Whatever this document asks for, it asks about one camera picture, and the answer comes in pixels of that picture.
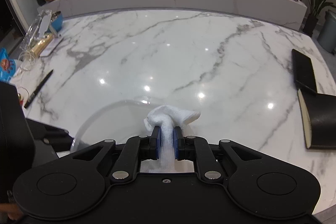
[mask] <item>metal screw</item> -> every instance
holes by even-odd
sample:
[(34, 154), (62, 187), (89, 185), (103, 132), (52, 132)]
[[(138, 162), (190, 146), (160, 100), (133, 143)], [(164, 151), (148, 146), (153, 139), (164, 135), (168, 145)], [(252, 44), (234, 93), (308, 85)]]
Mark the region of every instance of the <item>metal screw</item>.
[(125, 179), (128, 177), (128, 173), (126, 171), (116, 171), (112, 174), (112, 177), (115, 179)]
[(217, 171), (208, 171), (204, 174), (207, 179), (219, 179), (221, 177), (221, 173)]

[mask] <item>gray trash bin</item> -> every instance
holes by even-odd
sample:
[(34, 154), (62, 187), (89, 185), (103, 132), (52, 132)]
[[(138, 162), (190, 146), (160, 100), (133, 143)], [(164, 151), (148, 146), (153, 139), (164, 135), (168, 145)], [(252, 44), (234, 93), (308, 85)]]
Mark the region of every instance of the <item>gray trash bin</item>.
[(325, 12), (325, 23), (317, 41), (328, 52), (336, 47), (336, 13), (331, 10)]

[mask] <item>gray floor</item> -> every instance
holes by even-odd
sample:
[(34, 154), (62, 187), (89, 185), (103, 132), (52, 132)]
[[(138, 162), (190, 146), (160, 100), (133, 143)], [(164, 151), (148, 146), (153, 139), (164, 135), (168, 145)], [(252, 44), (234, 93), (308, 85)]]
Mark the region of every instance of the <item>gray floor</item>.
[(19, 43), (17, 47), (11, 52), (9, 57), (12, 59), (18, 59), (21, 52), (22, 52), (22, 49), (20, 48), (20, 43)]
[(318, 214), (315, 217), (323, 224), (335, 224), (336, 223), (336, 206), (332, 206)]
[(323, 49), (321, 47), (321, 45), (318, 43), (317, 41), (317, 37), (319, 36), (320, 32), (315, 30), (313, 32), (313, 37), (311, 38), (315, 45), (317, 46), (317, 48), (319, 49), (323, 59), (325, 60), (334, 80), (336, 81), (336, 56), (334, 56), (333, 54), (327, 52), (325, 49)]
[(8, 34), (0, 41), (0, 48), (5, 48), (8, 55), (17, 49), (18, 45), (22, 41), (23, 36), (17, 34), (15, 29), (11, 29)]

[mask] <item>white towel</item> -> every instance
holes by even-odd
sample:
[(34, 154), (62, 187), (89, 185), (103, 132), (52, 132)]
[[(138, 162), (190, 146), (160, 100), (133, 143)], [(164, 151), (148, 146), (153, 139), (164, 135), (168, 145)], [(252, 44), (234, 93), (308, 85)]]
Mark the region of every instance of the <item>white towel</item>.
[(179, 126), (184, 135), (187, 124), (198, 119), (200, 115), (200, 112), (184, 110), (169, 105), (159, 106), (150, 111), (147, 119), (144, 119), (144, 123), (149, 136), (155, 126), (161, 127), (160, 157), (158, 160), (143, 161), (140, 171), (147, 173), (193, 172), (194, 167), (191, 161), (175, 160), (173, 128)]

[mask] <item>gold tube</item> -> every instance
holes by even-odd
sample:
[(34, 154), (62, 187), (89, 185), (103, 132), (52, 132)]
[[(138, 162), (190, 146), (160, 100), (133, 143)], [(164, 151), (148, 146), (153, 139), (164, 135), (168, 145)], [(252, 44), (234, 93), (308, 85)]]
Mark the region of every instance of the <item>gold tube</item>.
[(49, 43), (53, 39), (53, 34), (48, 34), (46, 38), (42, 38), (29, 52), (36, 57), (40, 57), (41, 52), (49, 45)]

